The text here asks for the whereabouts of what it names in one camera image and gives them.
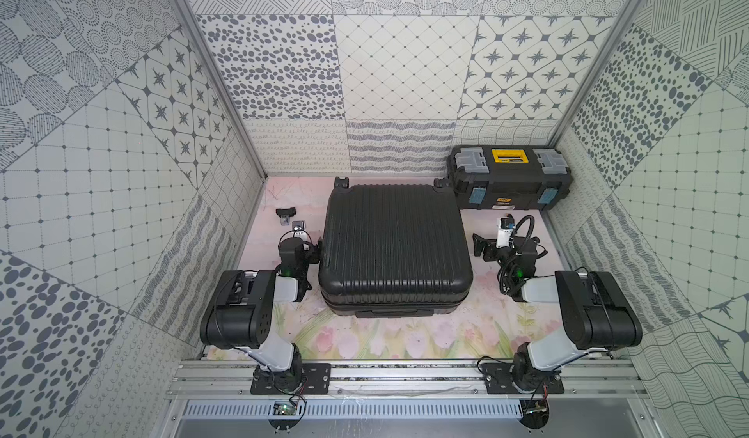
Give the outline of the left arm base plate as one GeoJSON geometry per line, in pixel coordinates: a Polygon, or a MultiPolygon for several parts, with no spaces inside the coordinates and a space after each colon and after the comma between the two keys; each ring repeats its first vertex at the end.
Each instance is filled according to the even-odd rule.
{"type": "Polygon", "coordinates": [[[330,363],[302,362],[284,372],[257,367],[253,373],[251,395],[326,395],[332,376],[330,363]]]}

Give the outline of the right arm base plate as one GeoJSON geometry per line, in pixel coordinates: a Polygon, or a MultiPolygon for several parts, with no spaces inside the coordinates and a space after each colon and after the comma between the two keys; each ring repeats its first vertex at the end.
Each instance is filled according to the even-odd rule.
{"type": "Polygon", "coordinates": [[[505,362],[481,362],[477,369],[488,394],[550,394],[565,392],[557,372],[515,367],[505,362]]]}

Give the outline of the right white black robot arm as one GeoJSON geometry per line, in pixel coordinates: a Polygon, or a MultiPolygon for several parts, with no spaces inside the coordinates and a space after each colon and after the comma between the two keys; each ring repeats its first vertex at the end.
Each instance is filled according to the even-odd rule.
{"type": "Polygon", "coordinates": [[[592,353],[611,353],[641,344],[644,329],[616,278],[605,271],[557,270],[538,276],[536,263],[547,250],[536,236],[472,235],[474,255],[497,262],[499,289],[516,303],[557,305],[562,326],[541,340],[518,346],[510,373],[529,391],[562,367],[592,353]]]}

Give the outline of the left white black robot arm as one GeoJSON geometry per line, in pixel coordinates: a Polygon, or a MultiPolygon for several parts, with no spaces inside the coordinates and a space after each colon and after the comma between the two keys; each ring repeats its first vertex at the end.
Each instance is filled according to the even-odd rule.
{"type": "Polygon", "coordinates": [[[272,330],[277,303],[300,303],[312,290],[307,275],[320,250],[309,233],[295,227],[277,246],[274,270],[226,270],[220,276],[198,327],[206,346],[238,350],[257,362],[257,372],[282,392],[304,384],[298,347],[272,330]]]}

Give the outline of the black ribbed hard-shell suitcase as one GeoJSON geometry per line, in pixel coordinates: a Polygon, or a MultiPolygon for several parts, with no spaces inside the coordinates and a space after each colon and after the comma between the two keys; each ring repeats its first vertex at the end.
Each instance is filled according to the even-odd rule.
{"type": "Polygon", "coordinates": [[[318,281],[339,316],[447,314],[467,298],[473,269],[456,196],[433,184],[335,180],[318,281]]]}

